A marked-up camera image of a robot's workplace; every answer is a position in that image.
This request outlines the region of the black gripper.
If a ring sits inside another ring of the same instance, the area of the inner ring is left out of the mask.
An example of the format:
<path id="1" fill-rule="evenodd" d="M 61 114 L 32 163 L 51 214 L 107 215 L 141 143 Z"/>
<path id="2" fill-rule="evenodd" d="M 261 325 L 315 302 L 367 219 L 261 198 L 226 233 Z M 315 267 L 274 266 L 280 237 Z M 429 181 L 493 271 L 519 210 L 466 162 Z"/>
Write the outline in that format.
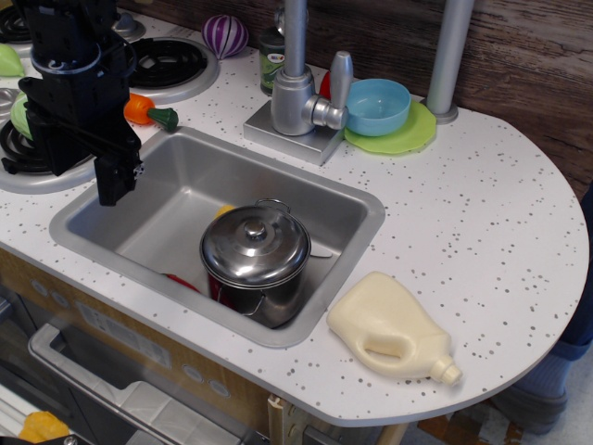
<path id="1" fill-rule="evenodd" d="M 23 77 L 26 117 L 49 170 L 60 175 L 92 155 L 99 203 L 114 207 L 145 171 L 140 139 L 124 118 L 128 78 L 106 70 Z"/>

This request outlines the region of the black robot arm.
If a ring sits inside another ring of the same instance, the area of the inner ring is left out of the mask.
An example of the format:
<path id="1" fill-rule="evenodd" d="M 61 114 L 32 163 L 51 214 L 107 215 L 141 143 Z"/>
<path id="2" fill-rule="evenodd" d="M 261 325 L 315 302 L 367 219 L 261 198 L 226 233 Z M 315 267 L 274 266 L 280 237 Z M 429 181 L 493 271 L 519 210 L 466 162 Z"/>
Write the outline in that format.
<path id="1" fill-rule="evenodd" d="M 29 131 L 1 131 L 6 172 L 59 176 L 95 159 L 99 202 L 113 206 L 135 188 L 141 141 L 124 118 L 136 56 L 112 28 L 113 1 L 17 1 L 39 78 L 24 77 Z"/>

